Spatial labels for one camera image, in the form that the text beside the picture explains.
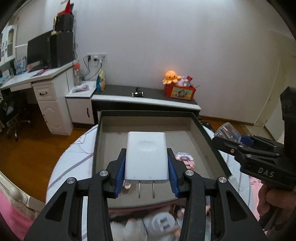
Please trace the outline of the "person's right hand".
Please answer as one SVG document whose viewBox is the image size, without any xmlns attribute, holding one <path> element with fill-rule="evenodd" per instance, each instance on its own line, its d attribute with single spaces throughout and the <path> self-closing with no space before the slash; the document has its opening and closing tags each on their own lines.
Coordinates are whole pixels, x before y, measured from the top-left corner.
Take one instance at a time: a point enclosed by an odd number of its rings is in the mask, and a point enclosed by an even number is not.
<svg viewBox="0 0 296 241">
<path fill-rule="evenodd" d="M 275 221 L 276 225 L 286 224 L 295 209 L 295 191 L 270 189 L 264 183 L 258 192 L 258 198 L 259 217 L 266 215 L 271 206 L 281 209 Z"/>
</svg>

